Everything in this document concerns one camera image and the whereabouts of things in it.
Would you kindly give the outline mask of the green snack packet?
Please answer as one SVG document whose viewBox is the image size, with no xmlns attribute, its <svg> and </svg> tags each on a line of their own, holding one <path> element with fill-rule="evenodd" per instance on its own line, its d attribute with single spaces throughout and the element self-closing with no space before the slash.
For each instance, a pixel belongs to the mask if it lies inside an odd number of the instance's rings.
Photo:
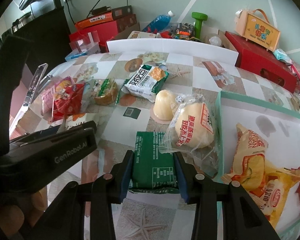
<svg viewBox="0 0 300 240">
<path fill-rule="evenodd" d="M 173 154 L 160 153 L 164 132 L 136 134 L 133 174 L 129 190 L 133 193 L 178 194 Z"/>
</svg>

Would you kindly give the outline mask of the round bun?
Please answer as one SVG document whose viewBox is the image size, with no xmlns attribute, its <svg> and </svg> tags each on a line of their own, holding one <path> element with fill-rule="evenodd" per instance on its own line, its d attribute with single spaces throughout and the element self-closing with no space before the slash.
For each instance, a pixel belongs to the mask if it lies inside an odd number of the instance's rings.
<svg viewBox="0 0 300 240">
<path fill-rule="evenodd" d="M 219 134 L 210 104 L 202 94 L 179 94 L 171 108 L 174 116 L 159 151 L 180 152 L 199 172 L 215 177 L 219 167 Z"/>
</svg>

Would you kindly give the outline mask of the orange cake packet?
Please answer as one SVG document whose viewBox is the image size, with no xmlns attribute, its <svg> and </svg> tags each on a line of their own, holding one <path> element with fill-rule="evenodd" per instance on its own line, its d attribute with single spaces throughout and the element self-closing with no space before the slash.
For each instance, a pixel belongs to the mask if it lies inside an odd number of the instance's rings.
<svg viewBox="0 0 300 240">
<path fill-rule="evenodd" d="M 244 189 L 260 187 L 265 167 L 265 155 L 268 143 L 256 132 L 238 123 L 237 144 L 229 174 L 222 176 L 224 183 L 239 182 Z"/>
</svg>

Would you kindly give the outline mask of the shiny red snack bag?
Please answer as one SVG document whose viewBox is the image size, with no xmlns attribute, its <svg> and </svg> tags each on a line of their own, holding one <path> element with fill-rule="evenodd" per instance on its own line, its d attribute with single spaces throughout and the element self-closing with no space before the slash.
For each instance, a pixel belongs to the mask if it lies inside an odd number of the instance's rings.
<svg viewBox="0 0 300 240">
<path fill-rule="evenodd" d="M 85 83 L 76 83 L 65 86 L 58 92 L 54 92 L 51 117 L 52 122 L 61 120 L 65 116 L 80 113 L 84 87 Z"/>
</svg>

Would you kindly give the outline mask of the yellow bread packet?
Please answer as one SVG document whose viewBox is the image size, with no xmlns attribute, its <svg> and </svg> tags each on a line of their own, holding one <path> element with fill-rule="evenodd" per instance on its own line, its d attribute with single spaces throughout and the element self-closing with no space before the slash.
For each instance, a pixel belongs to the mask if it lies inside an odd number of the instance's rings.
<svg viewBox="0 0 300 240">
<path fill-rule="evenodd" d="M 266 219 L 275 228 L 284 210 L 290 189 L 300 181 L 300 167 L 278 168 L 266 160 L 260 187 L 248 190 Z"/>
</svg>

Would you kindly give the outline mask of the white persimmon snack packet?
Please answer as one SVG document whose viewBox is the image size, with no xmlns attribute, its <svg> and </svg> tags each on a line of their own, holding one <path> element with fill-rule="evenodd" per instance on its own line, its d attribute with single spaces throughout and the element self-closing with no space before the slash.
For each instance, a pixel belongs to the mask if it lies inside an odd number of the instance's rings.
<svg viewBox="0 0 300 240">
<path fill-rule="evenodd" d="M 94 121 L 98 124 L 99 116 L 96 113 L 82 113 L 71 115 L 65 120 L 65 130 L 69 130 L 75 126 L 81 125 L 83 123 Z"/>
</svg>

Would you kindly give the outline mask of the pale jelly cup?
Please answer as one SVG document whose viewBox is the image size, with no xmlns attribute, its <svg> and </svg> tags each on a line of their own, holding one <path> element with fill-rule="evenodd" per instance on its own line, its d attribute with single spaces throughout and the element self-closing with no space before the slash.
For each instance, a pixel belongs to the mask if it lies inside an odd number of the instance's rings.
<svg viewBox="0 0 300 240">
<path fill-rule="evenodd" d="M 154 115 L 161 121 L 171 121 L 179 106 L 176 101 L 177 94 L 170 90 L 161 90 L 156 98 L 153 107 Z"/>
</svg>

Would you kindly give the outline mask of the small green cake packet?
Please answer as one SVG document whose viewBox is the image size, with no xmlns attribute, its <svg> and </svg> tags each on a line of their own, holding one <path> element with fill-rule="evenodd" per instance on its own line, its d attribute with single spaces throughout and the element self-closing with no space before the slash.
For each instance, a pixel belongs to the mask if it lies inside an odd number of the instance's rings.
<svg viewBox="0 0 300 240">
<path fill-rule="evenodd" d="M 96 80 L 92 97 L 100 106 L 107 106 L 115 102 L 118 95 L 118 86 L 114 79 Z"/>
</svg>

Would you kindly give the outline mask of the black cabinet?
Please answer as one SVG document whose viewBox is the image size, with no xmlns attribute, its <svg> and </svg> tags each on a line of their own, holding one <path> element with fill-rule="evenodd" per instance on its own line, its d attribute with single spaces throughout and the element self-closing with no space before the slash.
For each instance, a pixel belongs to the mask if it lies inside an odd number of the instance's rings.
<svg viewBox="0 0 300 240">
<path fill-rule="evenodd" d="M 0 18 L 8 11 L 14 0 L 0 0 Z M 40 64 L 48 65 L 47 72 L 65 62 L 70 53 L 70 28 L 66 20 L 61 0 L 20 0 L 17 9 L 30 9 L 33 19 L 16 31 L 8 24 L 1 38 L 9 35 L 25 38 L 32 42 L 26 64 L 34 73 Z"/>
</svg>

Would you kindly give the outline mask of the large red gift box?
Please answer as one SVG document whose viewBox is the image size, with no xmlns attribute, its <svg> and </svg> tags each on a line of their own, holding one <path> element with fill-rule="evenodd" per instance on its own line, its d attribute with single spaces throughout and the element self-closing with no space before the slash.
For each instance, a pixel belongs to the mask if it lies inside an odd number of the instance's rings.
<svg viewBox="0 0 300 240">
<path fill-rule="evenodd" d="M 257 74 L 291 93 L 294 92 L 297 78 L 271 51 L 228 31 L 225 32 L 225 36 L 238 51 L 236 67 Z"/>
</svg>

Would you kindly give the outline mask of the white ball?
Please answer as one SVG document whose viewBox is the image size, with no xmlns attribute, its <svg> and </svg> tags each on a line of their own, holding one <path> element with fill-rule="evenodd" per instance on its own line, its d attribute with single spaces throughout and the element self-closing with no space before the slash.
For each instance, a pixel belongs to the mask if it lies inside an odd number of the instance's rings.
<svg viewBox="0 0 300 240">
<path fill-rule="evenodd" d="M 213 46 L 218 46 L 221 47 L 222 46 L 222 41 L 218 36 L 212 36 L 209 38 L 209 43 Z"/>
</svg>

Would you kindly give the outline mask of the red box on left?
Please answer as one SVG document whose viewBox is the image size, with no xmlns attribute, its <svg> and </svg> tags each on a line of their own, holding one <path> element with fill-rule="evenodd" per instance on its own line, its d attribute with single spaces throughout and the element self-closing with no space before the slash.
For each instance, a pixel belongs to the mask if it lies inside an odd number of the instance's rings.
<svg viewBox="0 0 300 240">
<path fill-rule="evenodd" d="M 108 52 L 107 42 L 115 39 L 126 38 L 129 34 L 123 35 L 126 30 L 140 30 L 140 24 L 137 21 L 135 14 L 127 15 L 123 18 L 119 18 L 114 21 L 101 23 L 87 27 L 85 29 L 76 31 L 69 35 L 70 42 L 76 40 L 82 40 L 85 37 L 89 40 L 88 33 L 95 38 L 95 32 L 97 33 L 97 40 L 102 53 Z"/>
</svg>

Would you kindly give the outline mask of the wet wipes pack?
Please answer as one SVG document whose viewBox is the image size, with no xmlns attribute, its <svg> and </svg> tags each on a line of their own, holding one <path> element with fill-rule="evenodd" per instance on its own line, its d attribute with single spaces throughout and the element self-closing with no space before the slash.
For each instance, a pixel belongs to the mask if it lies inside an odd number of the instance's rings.
<svg viewBox="0 0 300 240">
<path fill-rule="evenodd" d="M 274 56 L 276 57 L 277 60 L 284 62 L 287 65 L 292 64 L 291 58 L 286 54 L 285 51 L 282 49 L 278 48 L 273 52 Z"/>
</svg>

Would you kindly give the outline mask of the green dumbbell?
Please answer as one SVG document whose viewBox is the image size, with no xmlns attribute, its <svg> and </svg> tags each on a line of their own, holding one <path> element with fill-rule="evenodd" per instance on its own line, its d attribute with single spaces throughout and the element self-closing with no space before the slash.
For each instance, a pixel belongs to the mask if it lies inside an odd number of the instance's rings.
<svg viewBox="0 0 300 240">
<path fill-rule="evenodd" d="M 204 21 L 207 21 L 208 16 L 201 12 L 192 12 L 191 16 L 195 20 L 194 23 L 195 38 L 200 39 L 202 23 Z"/>
</svg>

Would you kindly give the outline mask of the yellow handled gift case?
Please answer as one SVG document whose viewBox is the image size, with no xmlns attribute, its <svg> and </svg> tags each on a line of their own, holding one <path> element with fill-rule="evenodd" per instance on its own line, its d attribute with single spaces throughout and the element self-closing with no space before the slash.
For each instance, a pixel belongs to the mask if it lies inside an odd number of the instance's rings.
<svg viewBox="0 0 300 240">
<path fill-rule="evenodd" d="M 279 46 L 281 32 L 269 22 L 262 9 L 237 11 L 235 32 L 272 52 Z"/>
</svg>

